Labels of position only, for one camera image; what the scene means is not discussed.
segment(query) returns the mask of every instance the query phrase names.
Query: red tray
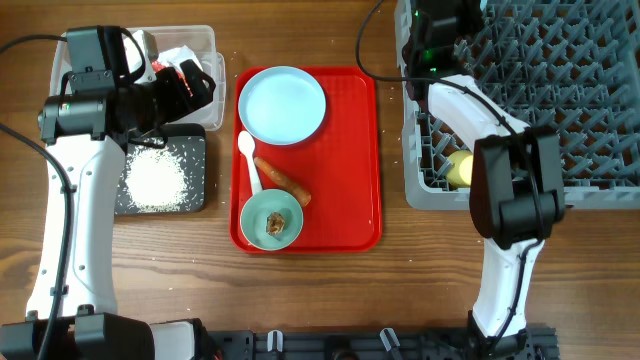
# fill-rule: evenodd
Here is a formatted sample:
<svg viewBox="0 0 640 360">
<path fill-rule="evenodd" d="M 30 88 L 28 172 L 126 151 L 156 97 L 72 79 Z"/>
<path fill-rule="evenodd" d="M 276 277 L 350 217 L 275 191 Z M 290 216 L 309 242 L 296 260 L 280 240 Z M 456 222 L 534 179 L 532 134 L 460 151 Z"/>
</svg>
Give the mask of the red tray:
<svg viewBox="0 0 640 360">
<path fill-rule="evenodd" d="M 240 229 L 240 213 L 251 197 L 245 157 L 238 151 L 244 126 L 238 98 L 244 85 L 265 68 L 238 77 L 231 167 L 231 240 L 248 253 L 255 248 Z M 320 128 L 294 145 L 274 146 L 256 139 L 261 157 L 311 193 L 298 238 L 278 253 L 361 252 L 374 247 L 382 234 L 378 123 L 375 83 L 357 67 L 302 67 L 322 86 L 327 113 Z M 264 189 L 277 186 L 260 172 Z"/>
</svg>

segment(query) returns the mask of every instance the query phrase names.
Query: wooden table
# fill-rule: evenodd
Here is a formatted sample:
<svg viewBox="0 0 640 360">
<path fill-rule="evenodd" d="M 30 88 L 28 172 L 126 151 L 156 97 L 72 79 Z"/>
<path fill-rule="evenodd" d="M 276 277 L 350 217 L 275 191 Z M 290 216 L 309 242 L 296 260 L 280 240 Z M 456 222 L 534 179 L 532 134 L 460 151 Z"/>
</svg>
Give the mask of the wooden table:
<svg viewBox="0 0 640 360">
<path fill-rule="evenodd" d="M 407 205 L 399 84 L 377 84 L 384 204 L 378 246 L 340 256 L 248 256 L 229 239 L 235 76 L 250 66 L 355 64 L 355 35 L 373 0 L 89 2 L 96 5 L 5 0 L 0 42 L 93 24 L 206 24 L 215 30 L 229 79 L 225 123 L 208 135 L 217 146 L 208 153 L 214 179 L 206 208 L 116 219 L 120 314 L 147 322 L 199 317 L 208 329 L 256 332 L 464 326 L 478 294 L 483 246 L 467 212 Z M 363 58 L 376 73 L 397 74 L 394 7 L 387 1 L 366 32 Z M 47 96 L 54 48 L 32 42 L 0 57 L 0 121 L 32 139 L 38 139 L 36 115 Z M 47 179 L 34 151 L 4 134 L 0 144 L 0 323 L 7 323 L 24 319 L 33 288 Z M 568 211 L 555 227 L 536 266 L 527 318 L 557 327 L 564 359 L 640 357 L 639 233 L 639 211 Z"/>
</svg>

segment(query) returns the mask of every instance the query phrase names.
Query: spoon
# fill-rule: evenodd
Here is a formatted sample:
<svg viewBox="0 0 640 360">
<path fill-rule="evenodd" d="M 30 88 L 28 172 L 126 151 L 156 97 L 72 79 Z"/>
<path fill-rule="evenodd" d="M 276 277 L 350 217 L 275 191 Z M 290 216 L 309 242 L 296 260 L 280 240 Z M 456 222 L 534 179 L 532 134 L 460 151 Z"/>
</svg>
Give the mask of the spoon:
<svg viewBox="0 0 640 360">
<path fill-rule="evenodd" d="M 260 176 L 258 176 L 258 170 L 256 164 L 253 163 L 253 152 L 256 150 L 256 142 L 253 140 L 253 136 L 247 131 L 241 131 L 238 135 L 238 149 L 247 158 L 247 167 L 249 168 L 249 182 L 251 182 L 251 192 L 253 195 L 262 191 L 262 184 L 260 184 Z"/>
</svg>

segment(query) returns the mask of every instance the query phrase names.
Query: brown carrot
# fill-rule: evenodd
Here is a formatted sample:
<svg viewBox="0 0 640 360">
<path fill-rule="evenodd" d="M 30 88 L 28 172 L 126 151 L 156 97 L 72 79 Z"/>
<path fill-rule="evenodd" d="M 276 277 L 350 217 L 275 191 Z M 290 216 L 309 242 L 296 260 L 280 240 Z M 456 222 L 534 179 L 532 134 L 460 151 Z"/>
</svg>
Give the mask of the brown carrot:
<svg viewBox="0 0 640 360">
<path fill-rule="evenodd" d="M 274 169 L 273 166 L 269 165 L 269 163 L 259 157 L 253 159 L 253 162 L 260 170 L 267 174 L 269 179 L 276 183 L 276 185 L 280 186 L 283 190 L 293 195 L 293 197 L 298 200 L 302 207 L 305 207 L 309 204 L 309 202 L 311 201 L 311 194 L 309 194 L 307 190 L 302 188 L 302 186 L 289 180 L 288 177 L 281 174 L 278 170 Z"/>
</svg>

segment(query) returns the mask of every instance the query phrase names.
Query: green bowl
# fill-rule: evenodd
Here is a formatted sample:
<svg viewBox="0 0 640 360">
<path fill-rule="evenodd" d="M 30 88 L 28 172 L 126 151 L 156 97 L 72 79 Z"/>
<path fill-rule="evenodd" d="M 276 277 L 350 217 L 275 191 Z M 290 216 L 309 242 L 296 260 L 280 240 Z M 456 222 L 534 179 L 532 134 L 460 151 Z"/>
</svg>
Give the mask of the green bowl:
<svg viewBox="0 0 640 360">
<path fill-rule="evenodd" d="M 267 234 L 267 218 L 279 212 L 284 217 L 284 229 L 278 235 Z M 242 234 L 251 245 L 261 250 L 275 251 L 291 245 L 302 231 L 303 215 L 300 203 L 288 192 L 271 189 L 253 195 L 240 214 Z"/>
</svg>

